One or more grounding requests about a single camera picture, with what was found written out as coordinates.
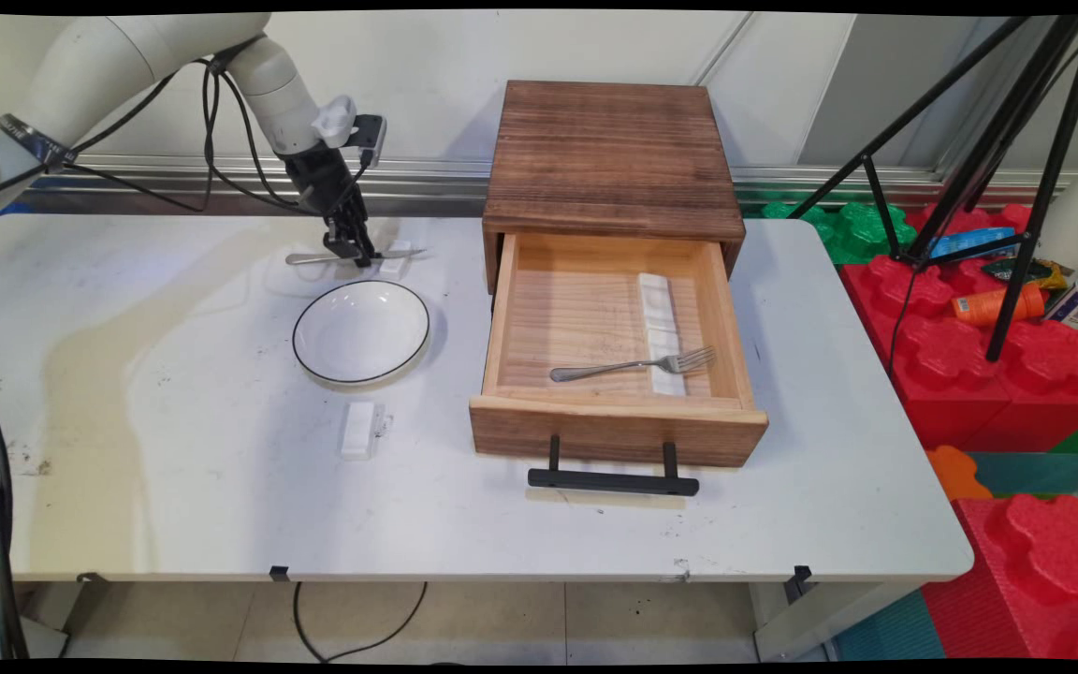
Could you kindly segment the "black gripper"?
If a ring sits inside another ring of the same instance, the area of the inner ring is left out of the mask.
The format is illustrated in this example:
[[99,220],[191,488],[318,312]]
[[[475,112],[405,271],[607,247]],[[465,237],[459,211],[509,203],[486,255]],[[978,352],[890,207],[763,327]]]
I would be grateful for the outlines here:
[[[324,216],[324,248],[336,257],[355,257],[357,269],[370,269],[376,249],[368,233],[365,204],[360,189],[353,187],[354,175],[341,151],[314,145],[296,154],[284,154],[282,161],[298,189],[299,207],[332,214]],[[347,222],[347,235],[342,221]]]

